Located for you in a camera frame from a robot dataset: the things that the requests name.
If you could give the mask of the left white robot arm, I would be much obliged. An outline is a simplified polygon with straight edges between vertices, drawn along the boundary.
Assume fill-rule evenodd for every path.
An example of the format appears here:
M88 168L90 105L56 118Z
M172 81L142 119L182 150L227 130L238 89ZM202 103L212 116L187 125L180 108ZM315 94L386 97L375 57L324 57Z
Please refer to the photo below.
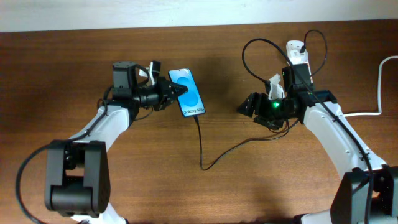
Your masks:
M160 76L160 62L149 67L113 63L111 98L98 103L96 116L76 135L47 146L44 204L80 223L127 223L110 204L107 152L136 120L140 108L163 110L188 88Z

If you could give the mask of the blue Galaxy smartphone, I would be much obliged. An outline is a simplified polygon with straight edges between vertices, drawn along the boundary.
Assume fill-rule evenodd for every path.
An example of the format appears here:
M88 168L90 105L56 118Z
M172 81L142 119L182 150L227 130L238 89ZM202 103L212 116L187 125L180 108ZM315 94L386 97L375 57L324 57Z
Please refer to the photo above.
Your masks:
M206 113L205 105L203 104L190 69L181 68L170 70L169 78L172 82L187 87L187 92L178 97L178 103L183 117L187 118Z

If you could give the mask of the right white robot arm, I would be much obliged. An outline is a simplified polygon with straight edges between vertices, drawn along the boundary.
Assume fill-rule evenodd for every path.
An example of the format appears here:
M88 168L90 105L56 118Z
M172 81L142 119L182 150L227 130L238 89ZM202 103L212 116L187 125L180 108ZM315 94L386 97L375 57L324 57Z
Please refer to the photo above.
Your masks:
M278 130L283 122L297 118L320 141L341 179L331 208L296 215L294 223L397 223L397 167L375 155L342 114L335 96L315 90L306 63L285 67L266 83L265 93L251 93L238 113L254 122ZM378 193L366 208L369 169L373 170Z

